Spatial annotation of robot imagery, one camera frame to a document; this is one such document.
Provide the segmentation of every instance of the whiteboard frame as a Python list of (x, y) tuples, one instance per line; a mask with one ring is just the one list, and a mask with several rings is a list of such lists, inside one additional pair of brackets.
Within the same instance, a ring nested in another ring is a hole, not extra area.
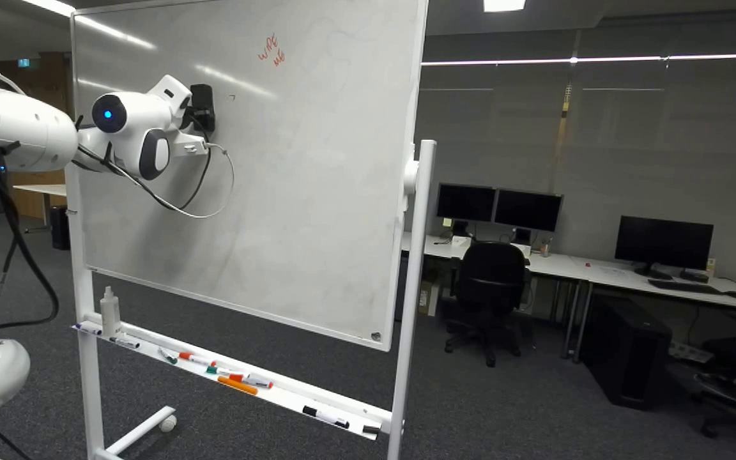
[[(76, 39), (75, 39), (75, 17), (77, 15), (90, 15), (90, 14), (99, 14), (99, 13), (106, 13), (106, 12), (122, 12), (122, 11), (128, 11), (128, 10), (140, 10), (140, 9), (147, 9), (147, 8), (156, 8), (156, 6), (172, 6), (172, 5), (184, 5), (184, 4), (190, 4), (190, 3), (209, 3), (209, 2), (215, 2), (219, 0), (145, 0), (142, 2), (135, 2), (135, 3), (125, 3), (125, 4), (117, 4), (117, 5), (106, 5), (106, 6), (94, 6), (93, 8), (83, 8), (78, 9), (73, 12), (73, 14), (70, 17), (70, 37), (71, 37), (71, 46), (73, 52), (71, 57), (71, 75), (73, 79), (73, 110), (75, 111), (76, 105), (78, 103), (79, 94), (78, 94), (78, 72), (76, 70), (76, 56), (75, 56), (75, 50), (76, 50)], [(427, 20), (427, 0), (420, 0), (420, 4), (424, 2), (424, 11), (422, 11), (422, 14), (424, 18)], [(424, 27), (426, 26), (427, 21), (423, 21), (423, 30), (422, 34), (418, 37), (418, 43), (415, 43), (415, 49), (421, 50), (424, 47), (424, 35), (426, 35), (426, 32), (424, 31)], [(415, 79), (417, 82), (420, 80), (420, 71), (421, 71), (421, 58), (422, 53), (418, 53), (418, 60), (414, 60), (413, 65), (411, 67), (411, 79)], [(418, 85), (417, 90), (411, 92), (411, 100), (409, 100), (408, 104), (408, 114), (406, 119), (406, 131), (405, 131), (405, 138), (406, 139), (414, 139), (414, 133), (415, 133), (415, 117), (417, 117), (417, 103), (418, 103)], [(415, 145), (411, 143), (410, 146), (411, 151), (407, 152), (401, 152), (400, 155), (406, 155), (407, 158), (413, 159), (414, 155), (414, 149)], [(405, 200), (405, 194), (403, 191), (403, 175), (400, 175), (400, 183), (399, 183), (399, 189), (400, 189), (400, 198), (401, 201)], [(394, 240), (392, 241), (392, 251), (394, 253), (400, 253), (401, 251), (401, 240), (403, 239), (403, 233), (404, 233), (404, 213), (403, 210), (400, 209), (397, 211), (398, 213), (402, 213), (400, 221), (399, 221), (399, 227), (394, 229)], [(374, 341), (371, 340), (371, 338), (368, 337), (359, 337), (358, 335), (351, 335), (347, 332), (340, 332), (335, 329), (329, 329), (328, 327), (324, 326), (318, 326), (316, 324), (310, 324), (305, 323), (304, 321), (294, 319), (294, 318), (287, 318), (284, 316), (280, 316), (278, 314), (272, 314), (272, 312), (266, 312), (259, 309), (247, 307), (245, 305), (240, 305), (239, 303), (229, 302), (225, 300), (220, 300), (214, 297), (210, 297), (209, 295), (202, 295), (197, 294), (195, 292), (186, 291), (180, 288), (175, 288), (173, 286), (167, 286), (164, 284), (160, 284), (157, 282), (151, 282), (150, 280), (144, 280), (144, 279), (138, 279), (137, 277), (129, 276), (123, 273), (118, 273), (109, 269), (105, 269), (102, 267), (96, 267), (93, 265), (88, 264), (88, 269), (93, 270), (94, 273), (100, 273), (104, 274), (109, 277), (114, 277), (114, 279), (120, 279), (125, 280), (126, 282), (132, 282), (135, 284), (140, 284), (142, 286), (147, 286), (147, 288), (155, 288), (160, 291), (169, 292), (170, 294), (176, 294), (181, 295), (183, 297), (187, 297), (193, 300), (199, 300), (201, 302), (205, 303), (212, 303), (212, 305), (219, 305), (223, 306), (228, 309), (232, 309), (233, 311), (239, 311), (243, 312), (244, 314), (250, 314), (258, 318), (264, 318), (268, 319), (270, 321), (275, 321), (276, 323), (282, 323), (286, 324), (287, 326), (294, 326), (298, 327), (300, 329), (304, 329), (306, 331), (315, 332), (321, 335), (327, 335), (327, 337), (333, 337), (342, 341), (347, 341), (350, 343), (359, 344), (360, 346), (366, 346), (372, 349), (378, 349), (380, 351), (388, 352), (391, 350), (392, 343), (394, 343), (394, 338), (392, 337), (394, 335), (394, 314), (395, 314), (395, 303), (397, 299), (397, 291), (398, 291), (398, 279), (399, 279), (399, 262), (400, 259), (392, 259), (391, 264), (389, 267), (389, 285), (388, 285), (388, 298), (386, 299), (386, 309), (385, 309), (385, 322), (382, 326), (382, 339), (380, 341)]]
[[(205, 0), (152, 0), (141, 3), (145, 6), (165, 6), (169, 4), (181, 3), (198, 3)], [(122, 9), (122, 6), (103, 6), (103, 8), (91, 8), (82, 10), (82, 12), (109, 12)], [(425, 12), (427, 11), (427, 2), (424, 2)], [(75, 44), (75, 28), (73, 13), (70, 17), (70, 35), (73, 46)], [(423, 34), (420, 35), (421, 42), (417, 44), (422, 46), (424, 41)], [(72, 60), (73, 69), (72, 77), (76, 79), (75, 59)], [(418, 75), (420, 63), (414, 62)], [(78, 85), (73, 80), (73, 100), (78, 101)], [(411, 103), (413, 107), (417, 105), (418, 91), (411, 94)], [(406, 120), (407, 128), (413, 130), (415, 128), (415, 110), (409, 111), (409, 119)], [(407, 401), (407, 390), (411, 369), (411, 355), (413, 351), (413, 335), (415, 331), (415, 323), (417, 322), (417, 303), (418, 289), (420, 289), (422, 263), (424, 259), (424, 244), (426, 243), (426, 220), (427, 220), (427, 201), (429, 200), (429, 191), (433, 177), (433, 159), (435, 157), (436, 143), (433, 141), (422, 141), (420, 149), (420, 160), (413, 161), (413, 146), (411, 151), (400, 152), (400, 154), (409, 155), (410, 162), (406, 165), (406, 175), (403, 177), (403, 184), (406, 189), (407, 200), (415, 191), (415, 200), (413, 206), (413, 227), (411, 232), (411, 247), (409, 250), (409, 263), (406, 273), (406, 289), (404, 294), (402, 322), (400, 331), (399, 351), (397, 356), (397, 372), (394, 381), (394, 402), (392, 403), (391, 417), (388, 421), (387, 416), (382, 416), (381, 431), (389, 434), (388, 443), (388, 460), (398, 460), (401, 456), (401, 439), (403, 438), (403, 427), (405, 420), (405, 410)], [(65, 169), (67, 177), (67, 198), (68, 198), (68, 215), (70, 216), (70, 246), (73, 271), (73, 294), (75, 300), (76, 321), (89, 320), (96, 315), (95, 296), (93, 291), (93, 273), (84, 261), (84, 227), (82, 226), (82, 209), (81, 209), (81, 190), (79, 186), (79, 169), (74, 165), (68, 165)], [(395, 247), (401, 250), (401, 232), (395, 241)], [(398, 266), (392, 270), (392, 276), (398, 276)], [(138, 283), (138, 280), (128, 279), (129, 282)], [(94, 335), (79, 333), (79, 366), (81, 369), (82, 381), (82, 399), (84, 400), (84, 432), (87, 445), (88, 460), (121, 460), (121, 458), (112, 454), (111, 448), (105, 448), (104, 442), (104, 420), (102, 416), (102, 396), (100, 396), (100, 376), (98, 366), (98, 349), (99, 340)], [(354, 407), (365, 410), (365, 403), (348, 399), (346, 396), (336, 395), (330, 391), (306, 385), (306, 390), (311, 395), (318, 393), (321, 400), (330, 399), (333, 396), (342, 398), (341, 408), (343, 410), (354, 410)], [(130, 431), (125, 437), (119, 440), (130, 439), (132, 443), (137, 438), (149, 430), (150, 426), (154, 426), (158, 421), (158, 414), (141, 423), (140, 426)]]

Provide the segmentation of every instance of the black monitor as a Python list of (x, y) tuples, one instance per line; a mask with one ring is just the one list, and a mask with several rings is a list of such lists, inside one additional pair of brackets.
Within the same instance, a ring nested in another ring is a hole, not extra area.
[(563, 195), (549, 195), (547, 193), (519, 192), (517, 190), (499, 189), (496, 202), (496, 224), (512, 225), (521, 230), (524, 236), (517, 241), (530, 238), (529, 230), (555, 232), (558, 224), (558, 212), (561, 210)]
[(491, 217), (493, 217), (494, 200), (496, 200), (496, 189), (493, 187), (442, 183), (439, 185), (439, 202), (436, 215), (462, 222), (464, 226), (462, 224), (454, 226), (454, 234), (460, 236), (466, 228), (463, 221), (490, 222)]
[(643, 262), (645, 267), (636, 273), (661, 279), (671, 277), (652, 270), (652, 264), (705, 270), (714, 228), (709, 224), (622, 215), (615, 259)]

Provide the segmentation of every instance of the computer tower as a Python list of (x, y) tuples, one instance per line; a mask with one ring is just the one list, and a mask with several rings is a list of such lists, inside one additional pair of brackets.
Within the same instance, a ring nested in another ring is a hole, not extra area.
[(67, 206), (53, 206), (50, 209), (50, 233), (53, 247), (70, 250), (70, 225), (67, 221)]
[(671, 330), (622, 297), (594, 295), (581, 360), (612, 404), (648, 410), (665, 387)]

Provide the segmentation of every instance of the desk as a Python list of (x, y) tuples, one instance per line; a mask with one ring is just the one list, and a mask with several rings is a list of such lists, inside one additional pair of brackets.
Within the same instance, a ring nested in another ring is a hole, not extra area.
[[(587, 318), (590, 313), (590, 300), (592, 291), (595, 286), (604, 286), (605, 288), (613, 288), (625, 291), (634, 291), (646, 295), (659, 295), (662, 297), (689, 300), (692, 302), (709, 303), (710, 305), (719, 305), (722, 307), (730, 307), (736, 309), (736, 299), (728, 295), (712, 295), (698, 294), (695, 292), (671, 291), (660, 289), (652, 286), (646, 277), (632, 271), (630, 265), (621, 264), (619, 262), (607, 262), (604, 260), (581, 259), (578, 257), (570, 257), (570, 260), (578, 266), (579, 270), (583, 270), (582, 279), (589, 284), (584, 301), (584, 312), (581, 317), (581, 329), (578, 331), (578, 343), (576, 343), (573, 362), (578, 363), (581, 353), (581, 341), (584, 338), (584, 329), (587, 326)], [(709, 285), (719, 291), (736, 291), (736, 282), (725, 279), (710, 279)], [(572, 322), (575, 318), (577, 302), (573, 303), (572, 314), (570, 315), (571, 323), (567, 329), (567, 337), (564, 341), (569, 347), (570, 332), (572, 331)]]
[[(426, 235), (424, 239), (424, 253), (426, 256), (439, 257), (441, 259), (459, 259), (464, 258), (467, 252), (467, 245), (462, 247), (454, 247), (452, 244), (438, 244), (446, 239), (439, 236)], [(411, 250), (411, 233), (402, 234), (402, 250)], [(555, 293), (553, 294), (552, 311), (550, 317), (555, 319), (557, 312), (558, 295), (561, 291), (561, 282), (571, 280), (576, 283), (575, 298), (578, 299), (578, 291), (581, 281), (585, 280), (584, 275), (587, 274), (587, 268), (582, 264), (576, 264), (572, 258), (564, 254), (550, 254), (549, 257), (542, 257), (540, 254), (532, 254), (530, 264), (526, 266), (530, 273), (538, 277), (549, 277), (555, 279)]]
[(17, 190), (24, 190), (26, 192), (36, 192), (42, 195), (42, 207), (44, 211), (44, 225), (36, 228), (26, 228), (25, 233), (41, 232), (43, 230), (49, 230), (50, 228), (50, 195), (54, 196), (67, 196), (67, 186), (63, 183), (54, 183), (47, 185), (14, 185), (13, 188)]

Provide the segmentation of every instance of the black marker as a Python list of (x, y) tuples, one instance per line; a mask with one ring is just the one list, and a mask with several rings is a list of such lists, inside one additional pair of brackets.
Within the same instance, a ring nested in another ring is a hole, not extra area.
[(350, 423), (344, 421), (341, 418), (334, 417), (333, 415), (323, 413), (323, 411), (316, 410), (315, 408), (310, 408), (309, 406), (303, 406), (303, 413), (306, 415), (310, 415), (312, 417), (318, 418), (324, 422), (328, 422), (331, 425), (340, 426), (341, 428), (348, 428), (348, 426), (351, 426)]

